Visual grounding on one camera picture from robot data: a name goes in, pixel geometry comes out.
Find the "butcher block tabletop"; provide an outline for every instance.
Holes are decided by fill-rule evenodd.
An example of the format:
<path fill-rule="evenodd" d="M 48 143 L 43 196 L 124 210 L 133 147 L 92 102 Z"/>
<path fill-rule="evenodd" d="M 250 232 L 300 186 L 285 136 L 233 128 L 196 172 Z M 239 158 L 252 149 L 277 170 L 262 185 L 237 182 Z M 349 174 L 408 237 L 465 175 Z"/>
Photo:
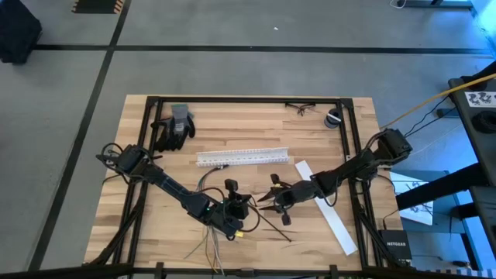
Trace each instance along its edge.
<path fill-rule="evenodd" d="M 287 163 L 231 166 L 210 174 L 206 179 L 206 187 L 221 188 L 226 194 L 224 180 L 230 178 L 238 181 L 238 192 L 251 194 L 256 200 L 263 197 L 272 186 L 270 174 L 278 174 L 282 181 L 290 184 L 300 181 L 301 177 L 295 168 L 295 164 L 300 161 L 306 160 L 314 173 L 332 170 L 344 163 L 339 127 L 329 129 L 324 125 L 325 115 L 335 108 L 335 105 L 317 104 L 314 108 L 306 109 L 305 114 L 301 116 L 297 109 L 285 107 L 283 102 L 225 103 L 215 102 L 213 97 L 212 102 L 187 103 L 189 111 L 194 115 L 196 136 L 193 139 L 187 138 L 181 150 L 154 153 L 163 155 L 161 159 L 155 160 L 155 163 L 186 188 L 195 190 L 198 180 L 211 169 L 196 166 L 196 153 L 202 151 L 288 147 Z M 146 98 L 146 95 L 127 96 L 115 138 L 115 142 L 120 146 L 137 143 Z M 372 98 L 353 98 L 353 104 L 360 141 L 362 146 L 365 146 L 369 138 L 379 131 L 374 104 Z M 150 123 L 154 115 L 155 108 L 152 108 Z M 162 118 L 169 116 L 171 103 L 166 102 Z M 344 119 L 350 150 L 354 156 L 353 136 L 346 108 Z M 148 147 L 150 134 L 151 129 L 148 129 L 144 147 Z M 379 173 L 389 177 L 387 171 L 380 170 Z M 106 174 L 107 177 L 112 175 L 115 173 L 111 170 Z M 128 186 L 120 177 L 109 179 L 103 184 L 85 262 L 95 259 L 119 229 L 127 189 Z M 137 185 L 135 201 L 139 189 L 140 186 Z M 219 193 L 209 191 L 207 194 L 221 200 Z M 382 229 L 383 217 L 398 209 L 393 188 L 386 179 L 375 178 L 370 188 L 370 196 L 377 227 Z M 267 202 L 260 202 L 259 206 L 260 204 L 265 205 Z M 357 243 L 347 181 L 339 187 L 338 201 L 334 208 L 353 241 Z M 288 211 L 292 221 L 290 226 L 283 226 L 281 217 L 276 212 L 260 212 L 292 242 L 288 242 L 263 220 L 255 231 L 245 232 L 243 237 L 236 237 L 234 241 L 228 241 L 219 235 L 223 268 L 328 270 L 330 264 L 335 264 L 338 270 L 361 270 L 359 251 L 349 256 L 343 252 L 313 200 L 298 203 Z M 250 212 L 244 220 L 244 228 L 252 228 L 256 222 L 257 215 Z M 401 229 L 401 220 L 397 212 L 387 217 L 386 223 L 388 229 Z M 132 229 L 125 239 L 121 261 L 127 259 L 131 231 Z M 188 216 L 179 201 L 158 187 L 150 185 L 139 233 L 135 266 L 155 267 L 157 262 L 164 262 L 167 268 L 210 268 L 204 245 L 185 258 L 202 241 L 204 233 L 204 226 Z M 369 263 L 373 264 L 371 239 L 367 233 L 364 235 L 368 242 Z M 214 258 L 211 242 L 208 244 L 207 254 L 211 260 Z"/>

